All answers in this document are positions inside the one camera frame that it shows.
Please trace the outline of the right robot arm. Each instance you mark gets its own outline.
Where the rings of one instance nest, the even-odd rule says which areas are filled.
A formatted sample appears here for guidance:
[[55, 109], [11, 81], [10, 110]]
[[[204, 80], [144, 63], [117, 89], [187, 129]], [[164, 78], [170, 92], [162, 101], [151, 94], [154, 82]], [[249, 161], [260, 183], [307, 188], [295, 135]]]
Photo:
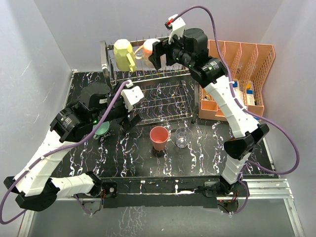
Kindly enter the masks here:
[[260, 124], [235, 97], [228, 67], [224, 61], [210, 57], [208, 38], [199, 28], [185, 30], [181, 37], [173, 36], [153, 43], [149, 61], [161, 68], [161, 56], [166, 65], [178, 63], [189, 69], [191, 77], [215, 100], [229, 123], [233, 137], [224, 143], [227, 153], [225, 168], [219, 182], [210, 189], [218, 194], [233, 195], [240, 185], [242, 170], [255, 146], [269, 132], [267, 124]]

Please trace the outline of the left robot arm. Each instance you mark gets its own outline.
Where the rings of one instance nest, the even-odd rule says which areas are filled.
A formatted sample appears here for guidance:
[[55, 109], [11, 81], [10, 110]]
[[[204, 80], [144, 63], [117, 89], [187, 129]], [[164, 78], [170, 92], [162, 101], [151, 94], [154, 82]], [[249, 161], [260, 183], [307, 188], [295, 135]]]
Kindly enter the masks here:
[[117, 119], [124, 131], [133, 128], [141, 118], [130, 120], [128, 116], [143, 99], [141, 88], [130, 80], [114, 89], [98, 82], [82, 89], [78, 100], [53, 119], [43, 143], [25, 168], [4, 180], [8, 191], [17, 195], [18, 206], [43, 211], [59, 198], [100, 195], [102, 181], [92, 171], [66, 178], [53, 178], [51, 174], [72, 148], [92, 138], [104, 122]]

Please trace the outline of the pink and cream mug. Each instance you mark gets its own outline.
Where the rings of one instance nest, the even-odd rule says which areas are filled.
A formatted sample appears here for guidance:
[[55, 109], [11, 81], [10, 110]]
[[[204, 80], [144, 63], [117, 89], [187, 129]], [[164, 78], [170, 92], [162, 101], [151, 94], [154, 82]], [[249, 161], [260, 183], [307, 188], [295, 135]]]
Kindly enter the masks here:
[[[135, 52], [135, 59], [137, 60], [143, 60], [145, 65], [148, 68], [154, 68], [154, 65], [152, 64], [152, 62], [149, 60], [149, 57], [152, 55], [153, 53], [153, 44], [155, 42], [160, 42], [159, 39], [147, 39], [145, 40], [145, 42], [143, 43], [142, 46], [140, 46]], [[138, 51], [142, 50], [143, 54], [142, 56], [137, 56], [136, 54], [138, 53]]]

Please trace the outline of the pink plastic cup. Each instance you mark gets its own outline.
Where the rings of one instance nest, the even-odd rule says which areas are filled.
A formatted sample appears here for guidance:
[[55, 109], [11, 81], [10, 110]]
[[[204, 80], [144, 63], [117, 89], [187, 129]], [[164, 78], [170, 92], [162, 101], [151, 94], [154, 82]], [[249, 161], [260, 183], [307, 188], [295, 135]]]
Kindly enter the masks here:
[[156, 126], [150, 131], [150, 139], [153, 148], [157, 151], [162, 151], [165, 148], [168, 138], [168, 130], [163, 126]]

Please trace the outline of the clear glass cup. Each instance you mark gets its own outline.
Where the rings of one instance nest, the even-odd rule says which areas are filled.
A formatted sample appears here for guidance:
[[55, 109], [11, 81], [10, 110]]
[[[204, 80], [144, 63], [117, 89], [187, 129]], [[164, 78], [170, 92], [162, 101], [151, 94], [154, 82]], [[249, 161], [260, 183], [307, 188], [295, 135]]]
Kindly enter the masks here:
[[180, 127], [175, 132], [175, 143], [179, 148], [185, 148], [191, 141], [192, 136], [193, 134], [189, 127]]

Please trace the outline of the yellow-green faceted mug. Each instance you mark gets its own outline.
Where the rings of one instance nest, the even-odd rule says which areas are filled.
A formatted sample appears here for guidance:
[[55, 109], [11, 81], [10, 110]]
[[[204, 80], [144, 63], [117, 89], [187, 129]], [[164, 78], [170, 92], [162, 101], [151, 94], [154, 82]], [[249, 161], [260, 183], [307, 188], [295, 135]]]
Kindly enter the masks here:
[[119, 39], [114, 43], [114, 56], [117, 68], [123, 72], [135, 72], [136, 62], [133, 47], [127, 39]]

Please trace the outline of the green ceramic cup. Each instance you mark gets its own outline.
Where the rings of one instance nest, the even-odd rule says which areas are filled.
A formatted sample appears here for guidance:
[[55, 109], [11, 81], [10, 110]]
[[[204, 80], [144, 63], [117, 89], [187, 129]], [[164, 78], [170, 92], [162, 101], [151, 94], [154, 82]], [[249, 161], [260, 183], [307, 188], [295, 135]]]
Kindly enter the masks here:
[[93, 139], [98, 140], [102, 136], [105, 136], [107, 132], [109, 131], [109, 127], [110, 127], [109, 121], [103, 122], [94, 133]]

